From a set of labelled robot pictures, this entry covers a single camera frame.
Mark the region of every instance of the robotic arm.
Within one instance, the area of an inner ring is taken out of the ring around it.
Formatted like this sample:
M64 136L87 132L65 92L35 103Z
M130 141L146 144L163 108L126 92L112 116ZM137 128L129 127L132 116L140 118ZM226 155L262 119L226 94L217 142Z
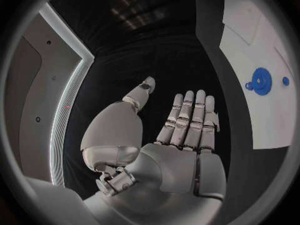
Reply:
M99 172L100 199L133 220L145 211L161 217L195 208L194 217L206 217L207 224L226 192L224 167L214 154L215 130L220 130L215 99L203 90L195 100L192 91L177 94L156 141L141 148L143 128L137 113L154 88L155 80L148 77L100 112L83 136L83 159Z

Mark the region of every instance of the illuminated edge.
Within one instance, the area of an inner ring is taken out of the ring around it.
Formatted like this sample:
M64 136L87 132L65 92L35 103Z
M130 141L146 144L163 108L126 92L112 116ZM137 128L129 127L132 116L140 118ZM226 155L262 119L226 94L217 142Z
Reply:
M81 57L81 61L70 76L61 94L51 128L49 144L51 182L54 185L64 187L63 147L67 124L79 88L94 62L94 56L48 3L44 5L39 13L61 39Z

